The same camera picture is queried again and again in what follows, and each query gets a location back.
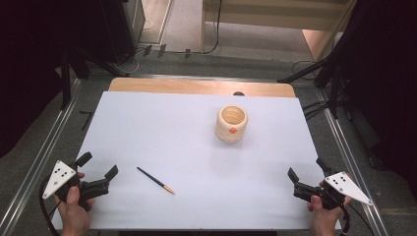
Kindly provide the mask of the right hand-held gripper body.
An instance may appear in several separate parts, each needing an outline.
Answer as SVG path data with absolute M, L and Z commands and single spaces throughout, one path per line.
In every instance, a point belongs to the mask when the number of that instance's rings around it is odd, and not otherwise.
M 310 202 L 312 196 L 319 196 L 322 199 L 323 208 L 328 210 L 341 207 L 346 197 L 369 206 L 373 204 L 345 172 L 338 172 L 326 177 L 322 186 L 312 187 L 300 181 L 293 184 L 293 195 L 296 198 Z

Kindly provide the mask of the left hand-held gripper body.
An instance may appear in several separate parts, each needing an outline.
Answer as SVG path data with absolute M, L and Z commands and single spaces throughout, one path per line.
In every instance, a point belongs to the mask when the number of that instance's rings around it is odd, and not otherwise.
M 42 198 L 48 199 L 52 195 L 57 196 L 61 201 L 67 201 L 67 194 L 71 187 L 76 186 L 80 191 L 78 204 L 84 210 L 90 210 L 88 200 L 107 195 L 109 193 L 110 172 L 107 172 L 102 179 L 85 182 L 79 177 L 78 168 L 86 164 L 85 161 L 77 160 L 74 163 L 66 164 L 58 160 L 51 172 L 46 187 L 43 190 Z

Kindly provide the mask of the dark thin paintbrush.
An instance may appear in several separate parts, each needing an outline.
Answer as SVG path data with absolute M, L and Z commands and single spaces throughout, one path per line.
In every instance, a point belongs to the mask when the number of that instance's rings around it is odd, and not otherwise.
M 143 174 L 145 174 L 148 178 L 150 178 L 153 182 L 155 182 L 158 186 L 160 186 L 161 188 L 163 188 L 165 191 L 167 191 L 168 193 L 170 193 L 172 195 L 175 195 L 175 192 L 170 187 L 168 187 L 167 185 L 163 184 L 162 182 L 160 182 L 159 180 L 157 180 L 155 177 L 151 176 L 144 169 L 142 169 L 139 166 L 137 166 L 137 169 L 140 172 L 142 172 Z

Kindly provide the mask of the cream cup with red dot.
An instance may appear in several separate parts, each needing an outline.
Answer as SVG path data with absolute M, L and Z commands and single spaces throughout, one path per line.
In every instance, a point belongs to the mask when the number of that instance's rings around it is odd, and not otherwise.
M 246 131 L 249 117 L 246 111 L 237 105 L 222 107 L 216 116 L 215 133 L 226 143 L 239 142 Z

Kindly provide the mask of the person's right hand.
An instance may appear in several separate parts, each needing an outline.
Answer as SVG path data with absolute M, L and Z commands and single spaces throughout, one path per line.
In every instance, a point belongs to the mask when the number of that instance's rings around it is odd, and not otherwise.
M 325 209 L 322 199 L 314 195 L 307 203 L 307 210 L 312 213 L 311 231 L 314 236 L 335 236 L 335 224 L 343 214 L 340 207 Z

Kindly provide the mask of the person's left hand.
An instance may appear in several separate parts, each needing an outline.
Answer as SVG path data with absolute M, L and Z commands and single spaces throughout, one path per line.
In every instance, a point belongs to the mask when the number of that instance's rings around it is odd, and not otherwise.
M 79 188 L 73 186 L 69 189 L 65 202 L 61 202 L 57 196 L 54 197 L 63 224 L 61 236 L 86 236 L 89 231 L 91 216 L 79 205 L 80 196 Z

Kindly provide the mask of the black tape strip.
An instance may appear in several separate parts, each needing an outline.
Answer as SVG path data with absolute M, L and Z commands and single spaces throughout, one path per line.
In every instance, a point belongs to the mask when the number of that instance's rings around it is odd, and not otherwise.
M 80 111 L 79 113 L 87 116 L 86 121 L 81 129 L 82 131 L 84 131 L 89 126 L 90 120 L 93 117 L 93 112 L 92 111 Z

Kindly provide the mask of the white table mat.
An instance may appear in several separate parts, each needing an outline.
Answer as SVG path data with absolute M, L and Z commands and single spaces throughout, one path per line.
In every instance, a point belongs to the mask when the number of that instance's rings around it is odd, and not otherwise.
M 249 117 L 232 144 L 215 133 L 227 105 Z M 296 98 L 106 92 L 81 151 L 92 154 L 81 169 L 89 181 L 119 169 L 90 212 L 94 229 L 307 229 L 311 215 L 287 172 L 308 185 L 324 178 Z

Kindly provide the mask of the black tripod stand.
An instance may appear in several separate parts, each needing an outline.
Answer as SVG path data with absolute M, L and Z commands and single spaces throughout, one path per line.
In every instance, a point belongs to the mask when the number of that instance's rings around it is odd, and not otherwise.
M 313 62 L 310 66 L 297 73 L 293 73 L 285 79 L 278 79 L 277 82 L 279 84 L 291 84 L 308 74 L 314 74 L 317 70 L 319 70 L 319 73 L 314 78 L 314 85 L 317 89 L 323 89 L 327 84 L 330 84 L 330 96 L 327 100 L 304 106 L 304 116 L 309 120 L 319 112 L 328 108 L 333 117 L 337 119 L 337 107 L 343 104 L 342 101 L 338 100 L 341 86 L 341 69 L 339 65 L 331 59 L 331 56 L 327 56 L 319 62 Z

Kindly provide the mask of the black metal stand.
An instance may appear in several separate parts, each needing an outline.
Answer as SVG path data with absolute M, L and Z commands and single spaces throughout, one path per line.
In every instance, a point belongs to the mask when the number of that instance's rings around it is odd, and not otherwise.
M 71 101 L 71 84 L 70 84 L 70 68 L 67 59 L 67 51 L 61 54 L 61 78 L 62 78 L 62 104 L 61 109 L 64 110 Z

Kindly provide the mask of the wooden table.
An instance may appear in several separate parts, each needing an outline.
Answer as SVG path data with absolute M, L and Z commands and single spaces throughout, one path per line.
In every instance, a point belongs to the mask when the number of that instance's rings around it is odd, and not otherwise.
M 242 92 L 245 96 L 295 97 L 293 87 L 288 84 L 205 81 L 183 78 L 115 78 L 110 83 L 108 90 L 224 95 L 233 95 L 236 92 Z

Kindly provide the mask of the dark cabinet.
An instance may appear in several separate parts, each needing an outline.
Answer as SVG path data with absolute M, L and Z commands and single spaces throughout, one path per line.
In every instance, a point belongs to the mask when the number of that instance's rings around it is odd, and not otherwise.
M 109 60 L 121 64 L 136 52 L 146 21 L 142 0 L 100 0 L 109 37 Z

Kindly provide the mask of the light wooden furniture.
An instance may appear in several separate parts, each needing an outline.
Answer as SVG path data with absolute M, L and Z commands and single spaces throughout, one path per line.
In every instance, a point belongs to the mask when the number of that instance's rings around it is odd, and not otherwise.
M 324 59 L 331 42 L 343 32 L 357 0 L 203 0 L 205 23 L 298 29 L 303 32 L 315 61 Z

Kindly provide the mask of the metal floor rail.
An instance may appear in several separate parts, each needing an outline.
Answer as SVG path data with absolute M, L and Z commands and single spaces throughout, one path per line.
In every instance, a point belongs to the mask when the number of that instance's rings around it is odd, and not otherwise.
M 370 227 L 375 233 L 376 236 L 389 236 L 387 228 L 381 217 L 379 208 L 374 201 L 374 198 L 368 188 L 368 185 L 365 182 L 365 179 L 359 169 L 359 166 L 355 160 L 355 156 L 351 151 L 351 148 L 346 140 L 342 128 L 340 126 L 339 120 L 335 119 L 331 114 L 328 108 L 325 109 L 325 115 L 328 120 L 328 124 L 331 128 L 335 141 L 338 145 L 339 151 L 341 153 L 343 162 L 346 166 L 347 171 L 352 176 L 354 182 L 358 187 L 365 193 L 365 195 L 372 201 L 372 205 L 362 204 L 362 207 L 367 216 Z
M 10 236 L 72 112 L 82 81 L 70 80 L 71 98 L 61 110 L 47 105 L 17 145 L 0 158 L 0 236 Z

